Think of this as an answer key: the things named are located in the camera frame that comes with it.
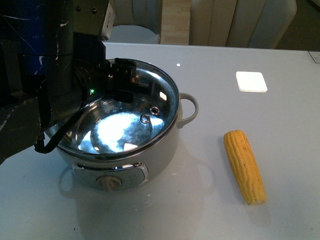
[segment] electric cooking pot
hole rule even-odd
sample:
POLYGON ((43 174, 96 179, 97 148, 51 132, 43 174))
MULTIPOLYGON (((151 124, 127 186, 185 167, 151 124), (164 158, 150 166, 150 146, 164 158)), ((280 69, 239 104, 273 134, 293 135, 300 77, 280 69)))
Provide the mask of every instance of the electric cooking pot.
MULTIPOLYGON (((101 99, 90 104, 58 144, 76 177, 96 189, 130 189, 154 178, 172 160, 179 129, 198 114, 196 99, 179 93, 168 74, 133 61, 135 82, 154 83, 153 94, 135 93, 131 103, 101 99), (182 116, 181 99, 194 105, 194 113, 187 118, 182 116)), ((46 133, 52 137, 58 129, 59 124, 46 133)))

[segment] pot handle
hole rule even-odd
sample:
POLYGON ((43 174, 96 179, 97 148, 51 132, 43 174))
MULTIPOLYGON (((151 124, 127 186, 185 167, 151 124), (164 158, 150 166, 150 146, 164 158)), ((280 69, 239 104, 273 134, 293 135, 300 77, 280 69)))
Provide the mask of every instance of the pot handle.
POLYGON ((184 125, 190 123, 193 119, 196 118, 196 116, 198 115, 198 111, 199 111, 199 105, 198 105, 197 100, 192 95, 190 95, 188 93, 181 92, 179 94, 179 96, 180 96, 180 101, 182 99, 186 99, 186 100, 189 100, 190 102, 192 102, 194 105, 194 113, 191 116, 184 118, 184 119, 178 119, 176 121, 177 128, 182 129, 184 127, 184 125))

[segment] chair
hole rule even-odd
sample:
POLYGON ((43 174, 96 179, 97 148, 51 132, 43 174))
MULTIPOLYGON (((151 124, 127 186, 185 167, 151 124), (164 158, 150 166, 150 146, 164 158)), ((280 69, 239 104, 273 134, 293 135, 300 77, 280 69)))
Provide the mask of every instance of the chair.
POLYGON ((274 49, 296 11, 295 0, 192 0, 189 43, 274 49))
POLYGON ((111 43, 159 44, 162 0, 110 0, 115 12, 111 43))

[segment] robotic arm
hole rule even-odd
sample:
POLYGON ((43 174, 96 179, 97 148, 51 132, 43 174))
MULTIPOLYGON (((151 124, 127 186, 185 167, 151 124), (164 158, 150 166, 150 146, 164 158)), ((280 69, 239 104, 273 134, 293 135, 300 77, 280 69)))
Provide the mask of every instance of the robotic arm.
POLYGON ((0 164, 32 145, 50 152, 64 132, 45 147, 44 131, 69 119, 66 132, 102 97, 129 103, 134 93, 153 93, 134 82, 134 62, 106 60, 108 2, 1 1, 0 164))

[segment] corn cob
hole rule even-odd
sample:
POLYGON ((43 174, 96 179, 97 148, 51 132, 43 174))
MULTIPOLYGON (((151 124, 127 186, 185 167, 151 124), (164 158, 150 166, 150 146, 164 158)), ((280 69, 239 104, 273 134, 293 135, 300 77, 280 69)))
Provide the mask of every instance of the corn cob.
POLYGON ((227 132, 224 135, 224 147, 246 203, 248 205, 265 203, 267 197, 264 184, 245 133, 241 130, 227 132))

